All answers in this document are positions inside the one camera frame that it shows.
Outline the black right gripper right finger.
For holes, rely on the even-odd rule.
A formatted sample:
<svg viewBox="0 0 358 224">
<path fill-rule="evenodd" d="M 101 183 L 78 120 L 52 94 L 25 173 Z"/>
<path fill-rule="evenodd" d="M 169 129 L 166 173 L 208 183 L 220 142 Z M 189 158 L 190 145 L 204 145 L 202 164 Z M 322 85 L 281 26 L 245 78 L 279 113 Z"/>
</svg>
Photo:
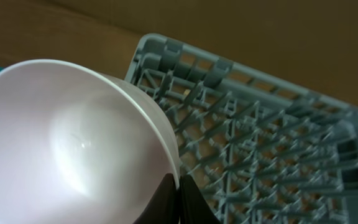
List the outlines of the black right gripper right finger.
<svg viewBox="0 0 358 224">
<path fill-rule="evenodd" d="M 181 224 L 220 224 L 190 175 L 180 178 L 180 202 Z"/>
</svg>

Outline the pink bowl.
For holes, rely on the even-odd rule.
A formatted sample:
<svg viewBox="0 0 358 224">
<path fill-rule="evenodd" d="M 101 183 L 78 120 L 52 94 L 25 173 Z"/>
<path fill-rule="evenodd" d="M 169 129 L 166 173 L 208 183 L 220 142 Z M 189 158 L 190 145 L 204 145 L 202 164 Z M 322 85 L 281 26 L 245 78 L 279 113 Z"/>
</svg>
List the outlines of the pink bowl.
<svg viewBox="0 0 358 224">
<path fill-rule="evenodd" d="M 177 139 L 138 87 L 61 60 L 0 71 L 0 223 L 132 223 Z"/>
</svg>

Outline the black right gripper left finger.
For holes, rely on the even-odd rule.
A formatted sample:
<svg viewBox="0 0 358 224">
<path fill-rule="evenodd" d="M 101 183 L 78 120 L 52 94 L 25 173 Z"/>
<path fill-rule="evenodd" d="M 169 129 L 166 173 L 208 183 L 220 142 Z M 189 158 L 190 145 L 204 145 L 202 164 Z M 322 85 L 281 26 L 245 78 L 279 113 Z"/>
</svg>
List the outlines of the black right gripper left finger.
<svg viewBox="0 0 358 224">
<path fill-rule="evenodd" d="M 178 190 L 173 174 L 166 174 L 134 224 L 178 224 Z"/>
</svg>

